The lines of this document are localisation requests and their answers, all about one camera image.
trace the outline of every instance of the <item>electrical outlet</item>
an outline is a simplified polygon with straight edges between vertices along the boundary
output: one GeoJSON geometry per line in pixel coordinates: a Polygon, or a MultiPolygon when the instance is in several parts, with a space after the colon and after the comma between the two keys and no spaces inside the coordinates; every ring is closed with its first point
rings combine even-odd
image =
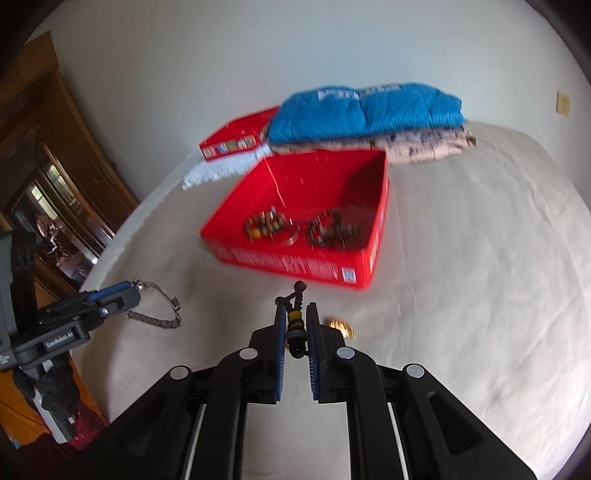
{"type": "Polygon", "coordinates": [[[570,111],[570,98],[560,92],[556,95],[556,113],[568,116],[570,111]]]}

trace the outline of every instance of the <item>folded blanket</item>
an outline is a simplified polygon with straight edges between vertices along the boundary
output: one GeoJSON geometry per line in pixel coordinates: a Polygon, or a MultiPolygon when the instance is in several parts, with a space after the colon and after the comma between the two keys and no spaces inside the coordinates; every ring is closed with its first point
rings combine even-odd
{"type": "Polygon", "coordinates": [[[324,87],[289,97],[269,124],[269,143],[366,137],[409,129],[458,128],[462,101],[418,83],[355,90],[324,87]]]}
{"type": "Polygon", "coordinates": [[[313,150],[383,150],[390,165],[409,165],[458,155],[476,145],[466,127],[406,130],[374,137],[271,145],[274,153],[303,153],[313,150]]]}

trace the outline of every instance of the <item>metal screw head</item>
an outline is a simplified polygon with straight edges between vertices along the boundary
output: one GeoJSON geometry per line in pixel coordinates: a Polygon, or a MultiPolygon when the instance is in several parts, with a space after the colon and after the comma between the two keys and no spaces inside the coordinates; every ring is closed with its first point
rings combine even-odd
{"type": "Polygon", "coordinates": [[[421,378],[425,374],[425,369],[421,365],[412,364],[407,366],[407,374],[413,378],[421,378]]]}
{"type": "Polygon", "coordinates": [[[189,374],[189,369],[187,367],[183,367],[182,365],[179,365],[177,367],[174,367],[169,372],[169,374],[173,380],[182,380],[183,378],[185,378],[189,374]]]}
{"type": "Polygon", "coordinates": [[[239,355],[243,360],[254,360],[258,356],[258,350],[251,347],[243,348],[239,355]]]}
{"type": "Polygon", "coordinates": [[[353,350],[350,346],[342,346],[336,351],[336,354],[338,357],[348,360],[355,356],[355,350],[353,350]]]}
{"type": "Polygon", "coordinates": [[[306,285],[304,282],[302,282],[301,280],[298,280],[297,282],[294,283],[294,291],[297,293],[302,293],[306,287],[308,285],[306,285]]]}

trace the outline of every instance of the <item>metal chain bracelet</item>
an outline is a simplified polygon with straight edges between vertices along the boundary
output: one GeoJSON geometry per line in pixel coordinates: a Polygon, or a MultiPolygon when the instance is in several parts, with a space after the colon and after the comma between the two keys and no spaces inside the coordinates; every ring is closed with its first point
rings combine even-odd
{"type": "Polygon", "coordinates": [[[154,325],[155,327],[164,328],[164,329],[175,329],[181,326],[181,314],[179,313],[181,310],[180,303],[178,302],[177,297],[170,298],[168,295],[164,293],[164,291],[156,285],[156,283],[149,282],[149,281],[141,281],[139,278],[136,278],[133,281],[133,284],[139,290],[140,294],[149,289],[156,290],[162,297],[170,303],[170,306],[174,310],[174,320],[160,320],[149,315],[145,315],[143,313],[135,312],[133,310],[127,310],[125,314],[127,318],[139,320],[143,323],[148,323],[149,325],[154,325]]]}

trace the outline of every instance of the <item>white bed sheet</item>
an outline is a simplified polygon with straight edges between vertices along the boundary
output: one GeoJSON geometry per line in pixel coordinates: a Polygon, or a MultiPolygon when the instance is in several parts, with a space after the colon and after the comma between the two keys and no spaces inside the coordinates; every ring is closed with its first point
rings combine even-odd
{"type": "MultiPolygon", "coordinates": [[[[478,146],[394,167],[374,281],[309,283],[306,303],[357,331],[377,363],[430,370],[536,473],[551,479],[591,421],[591,215],[529,136],[470,124],[478,146]]],[[[199,228],[236,178],[182,191],[178,173],[132,215],[85,284],[139,277],[182,306],[178,330],[112,319],[73,352],[113,420],[171,367],[201,369],[246,346],[293,279],[219,263],[199,228]]],[[[141,310],[170,315],[158,297],[141,310]]],[[[346,411],[311,399],[289,356],[284,398],[251,406],[245,479],[350,477],[346,411]]]]}

